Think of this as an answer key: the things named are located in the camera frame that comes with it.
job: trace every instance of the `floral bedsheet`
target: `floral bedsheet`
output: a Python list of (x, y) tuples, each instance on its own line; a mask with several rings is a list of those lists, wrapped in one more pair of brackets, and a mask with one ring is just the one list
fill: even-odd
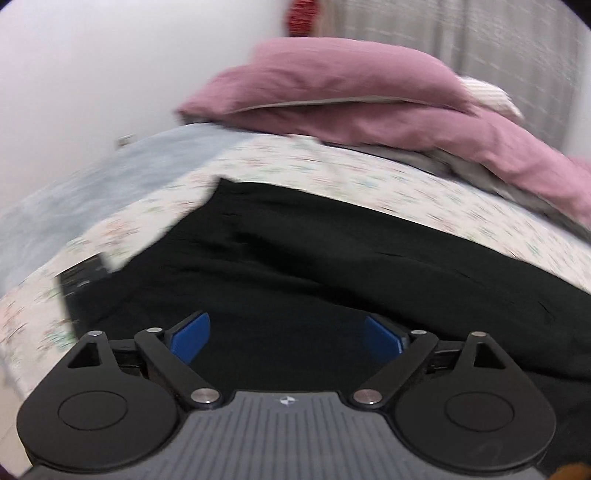
[(55, 276), (98, 252), (120, 268), (204, 203), (219, 176), (300, 189), (422, 223), (591, 292), (591, 247), (517, 205), (311, 138), (261, 134), (96, 224), (0, 300), (0, 354), (24, 396), (76, 341)]

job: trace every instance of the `screw head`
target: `screw head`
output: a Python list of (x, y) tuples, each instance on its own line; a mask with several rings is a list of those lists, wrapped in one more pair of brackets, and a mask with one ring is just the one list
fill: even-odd
[(197, 403), (210, 404), (220, 398), (220, 392), (213, 388), (198, 388), (191, 393), (191, 400)]
[(362, 405), (374, 405), (382, 401), (382, 394), (373, 388), (363, 388), (353, 394), (353, 400)]

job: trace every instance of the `gray curtain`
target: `gray curtain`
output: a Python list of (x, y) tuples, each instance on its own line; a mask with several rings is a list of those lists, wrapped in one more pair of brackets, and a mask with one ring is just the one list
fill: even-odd
[(416, 48), (503, 88), (524, 127), (560, 149), (584, 24), (560, 0), (322, 0), (319, 35)]

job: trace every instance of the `light blue blanket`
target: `light blue blanket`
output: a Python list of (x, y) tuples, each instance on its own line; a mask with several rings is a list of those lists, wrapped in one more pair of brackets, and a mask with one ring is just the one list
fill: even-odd
[(0, 217), (0, 297), (70, 240), (254, 133), (193, 124), (138, 141)]

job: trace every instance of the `pink pillow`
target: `pink pillow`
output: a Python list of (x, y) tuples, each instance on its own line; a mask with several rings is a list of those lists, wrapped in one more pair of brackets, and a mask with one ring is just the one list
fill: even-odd
[(347, 38), (276, 38), (249, 65), (226, 70), (179, 111), (218, 115), (270, 106), (412, 102), (470, 112), (472, 97), (440, 60), (400, 46)]
[(498, 113), (472, 115), (412, 103), (261, 108), (193, 115), (273, 134), (309, 135), (342, 145), (441, 149), (479, 163), (509, 185), (534, 193), (591, 230), (591, 164), (565, 157)]

